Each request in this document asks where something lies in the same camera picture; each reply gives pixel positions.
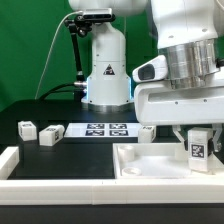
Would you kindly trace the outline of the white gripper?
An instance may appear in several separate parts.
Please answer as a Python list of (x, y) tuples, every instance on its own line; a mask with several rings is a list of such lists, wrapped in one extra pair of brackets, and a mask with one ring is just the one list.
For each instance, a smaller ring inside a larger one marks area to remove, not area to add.
[(134, 92), (135, 112), (142, 125), (173, 125), (177, 139), (188, 149), (180, 125), (213, 124), (214, 152), (222, 149), (224, 123), (224, 75), (209, 75), (206, 86), (173, 90), (169, 81), (139, 84)]

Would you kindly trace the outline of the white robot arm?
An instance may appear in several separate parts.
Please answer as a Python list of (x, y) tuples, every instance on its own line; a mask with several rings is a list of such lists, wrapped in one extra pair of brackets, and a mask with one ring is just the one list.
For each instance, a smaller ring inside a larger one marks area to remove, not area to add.
[(224, 124), (224, 62), (216, 40), (224, 35), (224, 0), (134, 0), (146, 19), (128, 33), (134, 104), (143, 125), (212, 126), (220, 149)]

